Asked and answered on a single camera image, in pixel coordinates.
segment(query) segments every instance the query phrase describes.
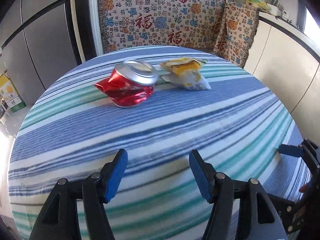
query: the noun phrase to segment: striped tablecloth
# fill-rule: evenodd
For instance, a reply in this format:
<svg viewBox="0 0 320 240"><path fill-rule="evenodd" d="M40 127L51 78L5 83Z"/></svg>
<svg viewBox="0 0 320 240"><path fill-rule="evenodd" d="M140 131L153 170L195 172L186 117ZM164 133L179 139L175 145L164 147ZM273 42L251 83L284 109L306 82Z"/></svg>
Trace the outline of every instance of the striped tablecloth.
<svg viewBox="0 0 320 240"><path fill-rule="evenodd" d="M158 68L181 56L208 61L201 73L212 90L188 91L160 81L146 102L123 109L93 86L124 59ZM268 193L296 200L309 171L301 159L280 155L277 148L301 141L279 99L230 62L181 47L122 49L65 74L31 108L10 160L12 212L28 239L59 178L84 179L124 148L128 166L116 197L106 205L115 238L200 239L212 206L201 197L189 168L192 149L233 179L257 177ZM235 204L230 239L237 212ZM81 236L88 239L81 201L78 214Z"/></svg>

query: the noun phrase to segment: bolt head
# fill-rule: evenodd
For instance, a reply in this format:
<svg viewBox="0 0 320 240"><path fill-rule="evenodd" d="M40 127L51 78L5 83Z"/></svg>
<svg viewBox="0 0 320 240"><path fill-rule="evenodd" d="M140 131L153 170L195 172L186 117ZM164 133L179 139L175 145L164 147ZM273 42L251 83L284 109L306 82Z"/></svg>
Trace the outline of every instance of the bolt head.
<svg viewBox="0 0 320 240"><path fill-rule="evenodd" d="M91 174L91 178L93 178L93 179L98 179L98 178L100 178L100 173L99 173L99 172L94 172L94 173L92 173L92 174Z"/></svg>
<svg viewBox="0 0 320 240"><path fill-rule="evenodd" d="M251 182L252 184L254 184L254 185L257 185L257 184L259 183L258 179L256 179L256 178L251 178L251 179L250 179L250 182Z"/></svg>
<svg viewBox="0 0 320 240"><path fill-rule="evenodd" d="M222 173L222 172L218 172L218 173L216 174L216 176L217 176L218 179L224 179L224 178L226 177L225 174Z"/></svg>
<svg viewBox="0 0 320 240"><path fill-rule="evenodd" d="M58 184L59 185L64 185L67 182L67 180L65 178L59 179L58 180Z"/></svg>

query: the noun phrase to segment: snack wrapper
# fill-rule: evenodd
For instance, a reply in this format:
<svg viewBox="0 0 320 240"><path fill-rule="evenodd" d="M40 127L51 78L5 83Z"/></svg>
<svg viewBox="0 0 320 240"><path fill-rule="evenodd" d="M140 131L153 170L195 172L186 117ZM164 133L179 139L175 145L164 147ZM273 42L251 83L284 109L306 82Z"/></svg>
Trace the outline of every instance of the snack wrapper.
<svg viewBox="0 0 320 240"><path fill-rule="evenodd" d="M206 63L202 59L182 57L169 60L160 64L161 69L170 72L162 78L177 87L187 90L210 90L207 80L201 75L199 69Z"/></svg>

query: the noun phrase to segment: red can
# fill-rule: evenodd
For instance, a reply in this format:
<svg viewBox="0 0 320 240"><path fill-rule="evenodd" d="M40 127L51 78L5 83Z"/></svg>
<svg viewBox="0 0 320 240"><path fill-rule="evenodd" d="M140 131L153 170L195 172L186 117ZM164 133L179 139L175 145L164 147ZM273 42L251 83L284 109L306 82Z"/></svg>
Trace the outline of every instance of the red can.
<svg viewBox="0 0 320 240"><path fill-rule="evenodd" d="M140 60L125 60L115 66L111 76L94 84L119 107L135 106L153 93L158 71Z"/></svg>

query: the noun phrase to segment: silver can top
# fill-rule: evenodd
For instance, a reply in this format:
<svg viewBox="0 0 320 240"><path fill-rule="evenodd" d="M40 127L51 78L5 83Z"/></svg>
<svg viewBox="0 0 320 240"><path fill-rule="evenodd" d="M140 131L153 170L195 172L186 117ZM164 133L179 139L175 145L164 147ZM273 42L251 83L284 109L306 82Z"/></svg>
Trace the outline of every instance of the silver can top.
<svg viewBox="0 0 320 240"><path fill-rule="evenodd" d="M128 59L115 66L123 77L144 86L155 84L159 78L158 71L147 62Z"/></svg>

